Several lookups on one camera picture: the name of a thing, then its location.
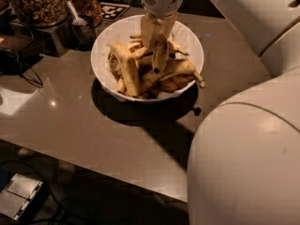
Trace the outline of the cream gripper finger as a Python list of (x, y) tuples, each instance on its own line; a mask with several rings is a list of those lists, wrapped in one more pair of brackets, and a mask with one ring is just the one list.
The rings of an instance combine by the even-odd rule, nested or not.
[(160, 32), (168, 38), (173, 30), (173, 26), (177, 20), (178, 13), (175, 12), (174, 14), (164, 18), (161, 22), (161, 30)]
[(142, 44), (149, 50), (153, 49), (153, 38), (160, 28), (161, 25), (157, 19), (148, 18), (146, 15), (141, 17)]

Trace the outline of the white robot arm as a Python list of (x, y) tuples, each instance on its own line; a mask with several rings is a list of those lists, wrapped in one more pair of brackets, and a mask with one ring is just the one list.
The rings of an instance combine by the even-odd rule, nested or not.
[(300, 0), (210, 0), (272, 78), (228, 98), (197, 129), (189, 225), (300, 225)]

